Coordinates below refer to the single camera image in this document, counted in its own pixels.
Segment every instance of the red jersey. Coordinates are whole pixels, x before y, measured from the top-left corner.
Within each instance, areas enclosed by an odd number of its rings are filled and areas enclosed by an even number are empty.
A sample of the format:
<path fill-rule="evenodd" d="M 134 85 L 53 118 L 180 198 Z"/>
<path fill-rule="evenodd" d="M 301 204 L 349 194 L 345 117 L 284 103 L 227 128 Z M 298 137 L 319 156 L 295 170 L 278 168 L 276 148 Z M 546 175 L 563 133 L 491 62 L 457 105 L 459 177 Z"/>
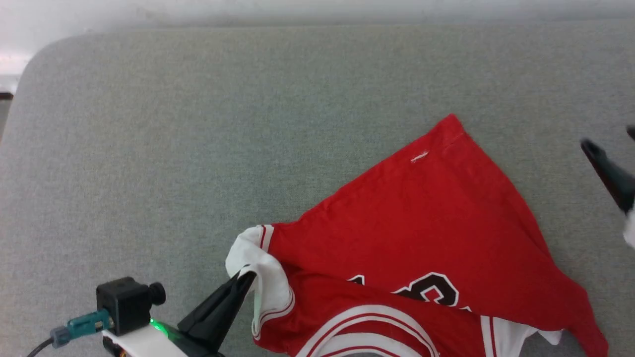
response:
<path fill-rule="evenodd" d="M 259 229 L 245 237 L 285 267 L 448 314 L 569 329 L 589 357 L 608 354 L 585 290 L 556 267 L 520 194 L 454 115 L 298 221 Z"/>
<path fill-rule="evenodd" d="M 518 357 L 538 330 L 448 309 L 281 264 L 260 248 L 272 226 L 236 240 L 227 270 L 254 271 L 255 343 L 296 357 L 372 352 L 389 357 Z M 540 333 L 557 344 L 560 331 Z"/>

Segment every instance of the black number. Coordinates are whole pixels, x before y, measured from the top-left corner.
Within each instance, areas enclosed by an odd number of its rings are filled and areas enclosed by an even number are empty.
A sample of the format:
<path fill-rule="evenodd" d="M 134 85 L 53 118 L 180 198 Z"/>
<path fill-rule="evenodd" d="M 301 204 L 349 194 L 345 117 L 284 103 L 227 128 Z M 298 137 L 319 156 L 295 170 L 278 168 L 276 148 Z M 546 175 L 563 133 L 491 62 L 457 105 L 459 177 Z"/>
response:
<path fill-rule="evenodd" d="M 410 286 L 401 288 L 394 293 L 415 300 L 429 301 L 425 295 L 431 290 L 436 290 L 439 294 L 439 297 L 434 299 L 437 304 L 446 306 L 457 305 L 457 289 L 450 283 L 450 280 L 448 280 L 445 275 L 438 273 L 429 273 L 410 283 Z"/>

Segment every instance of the red fabric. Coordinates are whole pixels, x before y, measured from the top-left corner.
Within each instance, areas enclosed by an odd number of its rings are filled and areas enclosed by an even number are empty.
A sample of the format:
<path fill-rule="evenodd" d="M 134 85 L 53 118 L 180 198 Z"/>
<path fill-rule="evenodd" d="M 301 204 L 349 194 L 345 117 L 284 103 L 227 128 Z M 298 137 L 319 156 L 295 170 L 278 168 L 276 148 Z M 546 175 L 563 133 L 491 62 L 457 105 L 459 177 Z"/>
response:
<path fill-rule="evenodd" d="M 274 225 L 269 253 L 334 278 L 361 274 L 384 292 L 444 274 L 455 308 L 565 328 L 589 357 L 608 355 L 586 291 L 556 267 L 520 194 L 454 115 L 298 221 Z"/>
<path fill-rule="evenodd" d="M 295 293 L 295 306 L 288 315 L 265 322 L 259 339 L 255 340 L 255 343 L 262 348 L 296 356 L 307 341 L 337 314 L 352 307 L 381 305 L 397 309 L 419 323 L 429 335 L 438 356 L 485 356 L 480 317 L 475 314 L 458 309 L 447 309 L 437 304 L 424 304 L 404 299 L 350 281 L 302 271 L 292 266 L 285 265 L 284 270 Z M 432 357 L 428 348 L 411 334 L 380 321 L 358 322 L 339 331 L 337 335 L 356 332 L 384 335 L 406 344 L 423 357 Z M 324 337 L 318 339 L 318 342 L 328 340 Z M 311 357 L 319 356 L 324 352 L 323 350 L 320 352 L 317 344 L 311 345 L 311 351 L 311 354 L 308 354 Z"/>

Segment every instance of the black cable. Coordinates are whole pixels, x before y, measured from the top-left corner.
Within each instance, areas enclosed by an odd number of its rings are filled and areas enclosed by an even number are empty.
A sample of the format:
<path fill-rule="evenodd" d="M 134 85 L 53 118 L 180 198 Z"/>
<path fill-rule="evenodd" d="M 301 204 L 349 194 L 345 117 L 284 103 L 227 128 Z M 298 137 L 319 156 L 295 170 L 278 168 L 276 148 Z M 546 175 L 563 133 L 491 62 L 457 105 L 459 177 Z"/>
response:
<path fill-rule="evenodd" d="M 36 354 L 40 353 L 40 351 L 42 351 L 46 346 L 52 343 L 53 343 L 53 338 L 51 337 L 50 339 L 42 342 L 39 346 L 37 346 L 33 351 L 31 351 L 31 353 L 29 353 L 27 357 L 34 357 Z"/>

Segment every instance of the couch cushion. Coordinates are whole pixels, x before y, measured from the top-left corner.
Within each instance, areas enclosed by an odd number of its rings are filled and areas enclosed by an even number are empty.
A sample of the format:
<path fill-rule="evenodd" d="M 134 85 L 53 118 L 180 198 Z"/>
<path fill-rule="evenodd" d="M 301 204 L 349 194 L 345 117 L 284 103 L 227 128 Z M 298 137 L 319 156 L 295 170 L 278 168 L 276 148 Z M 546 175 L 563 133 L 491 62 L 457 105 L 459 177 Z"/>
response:
<path fill-rule="evenodd" d="M 0 144 L 0 346 L 24 355 L 121 276 L 176 323 L 227 279 L 236 235 L 289 221 L 449 112 L 527 200 L 635 351 L 635 252 L 582 154 L 635 168 L 635 23 L 194 29 L 77 37 L 29 64 Z M 251 298 L 227 356 L 250 339 Z M 99 337 L 43 356 L 105 356 Z M 523 356 L 582 356 L 533 337 Z"/>

